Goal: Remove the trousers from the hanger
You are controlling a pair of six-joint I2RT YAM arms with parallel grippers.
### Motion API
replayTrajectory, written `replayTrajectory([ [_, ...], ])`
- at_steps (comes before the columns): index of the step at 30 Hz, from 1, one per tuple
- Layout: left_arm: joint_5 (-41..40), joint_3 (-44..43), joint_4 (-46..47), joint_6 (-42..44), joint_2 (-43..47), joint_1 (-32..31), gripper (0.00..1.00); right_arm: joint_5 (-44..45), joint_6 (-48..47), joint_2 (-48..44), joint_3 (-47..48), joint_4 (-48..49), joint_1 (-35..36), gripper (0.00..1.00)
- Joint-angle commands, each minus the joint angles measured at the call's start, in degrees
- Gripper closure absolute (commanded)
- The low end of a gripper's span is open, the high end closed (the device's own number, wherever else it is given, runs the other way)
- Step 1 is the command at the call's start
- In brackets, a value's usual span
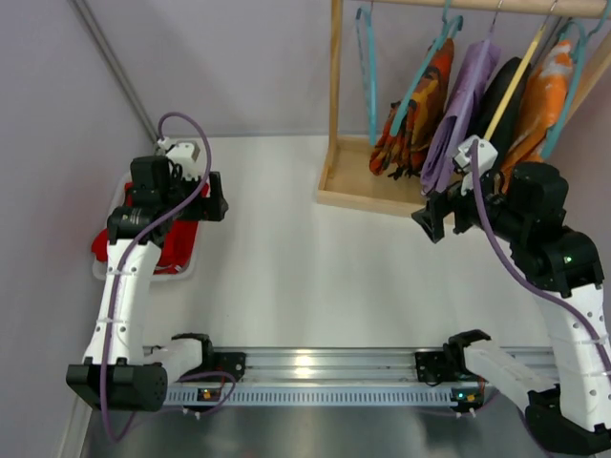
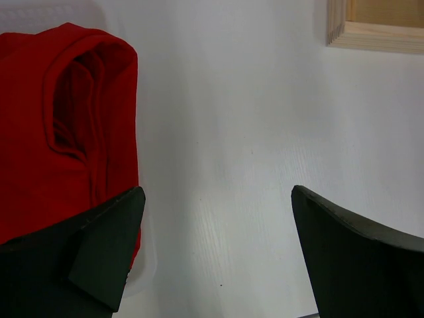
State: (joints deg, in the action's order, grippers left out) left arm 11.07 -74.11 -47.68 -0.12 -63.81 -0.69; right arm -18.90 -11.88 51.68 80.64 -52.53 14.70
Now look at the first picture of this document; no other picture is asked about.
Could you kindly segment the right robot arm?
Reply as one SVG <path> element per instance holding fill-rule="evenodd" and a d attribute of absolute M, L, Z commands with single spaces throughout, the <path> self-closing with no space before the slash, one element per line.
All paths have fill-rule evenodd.
<path fill-rule="evenodd" d="M 610 449 L 610 336 L 604 275 L 595 243 L 564 222 L 568 182 L 550 164 L 524 162 L 506 192 L 483 196 L 456 183 L 412 214 L 433 242 L 480 228 L 510 275 L 537 299 L 553 349 L 556 380 L 540 376 L 475 329 L 443 349 L 454 372 L 491 383 L 511 400 L 549 453 L 589 456 Z"/>

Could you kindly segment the teal hanger with trousers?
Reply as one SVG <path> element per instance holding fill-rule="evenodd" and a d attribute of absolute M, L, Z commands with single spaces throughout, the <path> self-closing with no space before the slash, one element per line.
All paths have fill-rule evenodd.
<path fill-rule="evenodd" d="M 429 67 L 432 62 L 432 58 L 434 55 L 441 50 L 443 45 L 446 43 L 448 38 L 455 38 L 456 34 L 462 30 L 463 27 L 463 16 L 458 14 L 453 18 L 448 18 L 448 11 L 450 9 L 452 1 L 446 0 L 443 5 L 442 12 L 442 29 L 439 35 L 435 38 L 430 46 L 428 53 L 426 54 L 423 63 L 416 71 L 415 77 L 408 87 L 403 99 L 400 102 L 399 107 L 397 108 L 394 120 L 390 126 L 390 135 L 397 136 L 400 130 L 402 121 L 406 118 L 409 110 L 409 105 L 411 101 L 411 97 L 413 92 L 415 91 L 418 83 L 420 82 L 421 77 L 424 75 L 425 70 Z"/>

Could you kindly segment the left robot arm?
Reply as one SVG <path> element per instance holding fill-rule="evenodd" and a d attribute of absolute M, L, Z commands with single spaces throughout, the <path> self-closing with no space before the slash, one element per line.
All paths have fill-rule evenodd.
<path fill-rule="evenodd" d="M 162 249 L 177 221 L 221 221 L 228 210 L 221 175 L 186 175 L 183 160 L 143 156 L 130 165 L 131 202 L 107 219 L 106 281 L 95 329 L 66 383 L 95 409 L 154 412 L 167 388 L 214 357 L 209 337 L 181 333 L 150 355 L 143 332 L 148 294 Z"/>

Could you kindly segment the orange camouflage trousers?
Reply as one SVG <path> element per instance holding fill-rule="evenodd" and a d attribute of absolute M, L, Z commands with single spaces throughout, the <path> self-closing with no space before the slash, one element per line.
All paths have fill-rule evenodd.
<path fill-rule="evenodd" d="M 454 57 L 454 42 L 445 40 L 441 48 L 419 78 L 411 94 L 407 114 L 403 117 L 396 135 L 390 133 L 399 102 L 390 105 L 383 133 L 373 147 L 369 170 L 381 176 L 391 164 L 396 166 L 388 176 L 398 179 L 420 174 L 427 158 L 432 138 L 443 117 L 449 91 L 450 75 Z"/>

